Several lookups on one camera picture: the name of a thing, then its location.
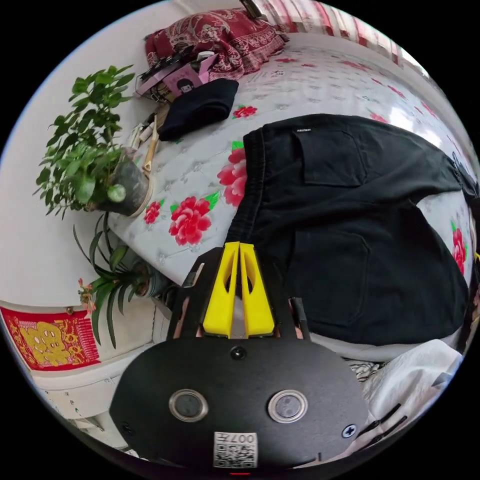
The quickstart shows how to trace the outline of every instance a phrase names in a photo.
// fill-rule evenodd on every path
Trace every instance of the black pants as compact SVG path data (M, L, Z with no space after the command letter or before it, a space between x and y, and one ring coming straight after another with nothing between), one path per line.
M245 196L227 241L275 257L312 332L416 344L463 323L468 286L416 203L478 185L406 130L343 115L265 125L244 139Z

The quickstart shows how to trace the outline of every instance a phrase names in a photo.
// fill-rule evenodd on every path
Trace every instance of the flower pot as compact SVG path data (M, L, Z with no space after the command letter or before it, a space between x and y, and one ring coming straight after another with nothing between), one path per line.
M133 265L133 270L149 276L144 289L136 294L137 297L145 299L156 297L160 295L171 283L163 273L160 273L146 261L136 261Z
M152 182L127 154L113 172L111 184L125 187L125 199L119 202L106 200L96 205L96 210L136 217L142 213L152 196Z

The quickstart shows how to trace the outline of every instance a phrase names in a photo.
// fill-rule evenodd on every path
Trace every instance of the red flower print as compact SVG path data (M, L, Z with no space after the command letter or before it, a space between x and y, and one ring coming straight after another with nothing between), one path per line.
M428 105L426 105L424 102L422 102L421 105L432 117L437 118L433 110Z
M368 65L364 65L363 63L355 63L350 60L342 60L340 63L344 65L348 65L349 67L353 67L354 69L357 69L357 70L363 70L364 72L366 72L367 70L371 70L371 68Z
M387 86L392 92L395 92L397 95L400 95L400 97L402 97L403 99L405 98L405 95L401 91L398 91L396 88L390 85L387 85Z
M451 254L463 275L465 272L464 263L467 259L467 249L464 245L462 231L459 228L453 232L453 252Z
M254 106L240 106L238 110L233 112L233 117L239 119L241 117L249 117L256 113L257 109Z
M143 217L143 221L147 225L151 225L155 223L155 220L160 215L160 203L158 201L153 201L145 211L145 216Z
M178 245L195 245L202 239L202 232L208 230L212 221L207 215L210 204L204 198L186 198L171 214L168 233L175 237Z
M380 115L377 115L376 113L371 113L370 118L372 120L376 120L377 122L382 122L384 124L387 124L388 122Z
M247 159L245 149L237 148L228 157L230 164L224 166L217 177L220 185L226 186L223 192L228 205L238 208L245 194L245 183L247 182Z

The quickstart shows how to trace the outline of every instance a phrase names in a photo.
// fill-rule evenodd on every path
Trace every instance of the qr code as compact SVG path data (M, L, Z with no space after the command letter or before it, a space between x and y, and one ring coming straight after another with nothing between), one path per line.
M257 467L256 433L216 431L213 448L214 467L224 469L254 469Z

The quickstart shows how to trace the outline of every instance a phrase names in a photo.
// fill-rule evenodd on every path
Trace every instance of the red patterned pillow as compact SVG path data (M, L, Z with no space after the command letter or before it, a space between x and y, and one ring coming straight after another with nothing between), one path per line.
M194 52L218 53L210 79L238 80L260 70L263 63L280 52L285 42L266 21L252 20L242 8L212 10L190 15L156 31L145 42L149 66L160 58L194 45Z

